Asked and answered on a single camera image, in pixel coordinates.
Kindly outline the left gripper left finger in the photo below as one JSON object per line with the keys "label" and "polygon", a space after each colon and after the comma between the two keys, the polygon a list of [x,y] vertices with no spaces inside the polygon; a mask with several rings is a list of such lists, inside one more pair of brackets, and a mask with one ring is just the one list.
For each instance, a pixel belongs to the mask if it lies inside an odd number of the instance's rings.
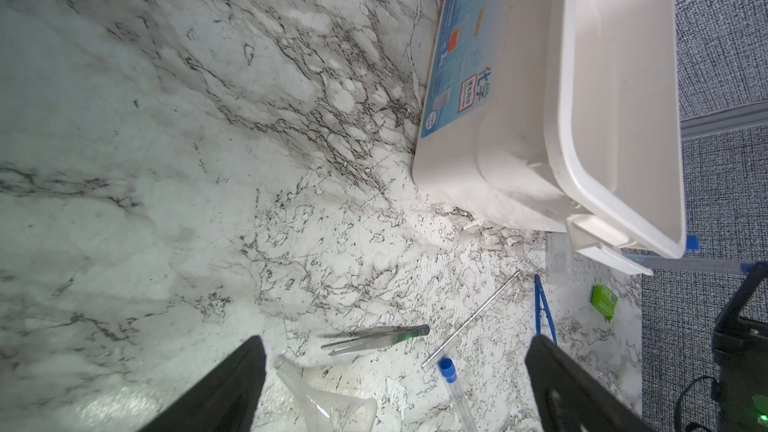
{"label": "left gripper left finger", "polygon": [[142,429],[248,432],[265,380],[266,352],[252,336]]}

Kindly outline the blue-capped test tube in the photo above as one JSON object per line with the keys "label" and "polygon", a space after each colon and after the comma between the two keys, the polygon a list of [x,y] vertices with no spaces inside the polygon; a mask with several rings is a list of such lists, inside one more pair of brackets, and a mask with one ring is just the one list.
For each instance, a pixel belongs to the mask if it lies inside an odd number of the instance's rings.
{"label": "blue-capped test tube", "polygon": [[453,361],[443,357],[438,362],[439,371],[446,382],[452,408],[458,418],[462,431],[477,432],[478,428],[469,408],[466,394],[458,380]]}

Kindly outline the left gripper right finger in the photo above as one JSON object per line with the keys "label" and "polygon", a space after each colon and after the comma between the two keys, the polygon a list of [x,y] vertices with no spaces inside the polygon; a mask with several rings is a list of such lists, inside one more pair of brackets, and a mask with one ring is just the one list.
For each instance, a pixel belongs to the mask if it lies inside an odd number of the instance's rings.
{"label": "left gripper right finger", "polygon": [[650,429],[548,337],[533,337],[525,365],[545,431]]}

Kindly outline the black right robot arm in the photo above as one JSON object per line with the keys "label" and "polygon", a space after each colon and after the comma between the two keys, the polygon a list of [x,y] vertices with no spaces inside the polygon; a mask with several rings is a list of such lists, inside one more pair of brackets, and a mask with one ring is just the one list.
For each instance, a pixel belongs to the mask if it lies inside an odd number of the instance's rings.
{"label": "black right robot arm", "polygon": [[767,324],[744,318],[748,302],[767,280],[767,263],[746,268],[746,276],[719,314],[712,336],[712,353],[719,376],[694,379],[678,396],[674,407],[674,429],[708,431],[698,422],[683,422],[683,403],[688,392],[702,381],[710,383],[711,399],[717,403],[719,431],[765,431],[767,429]]}

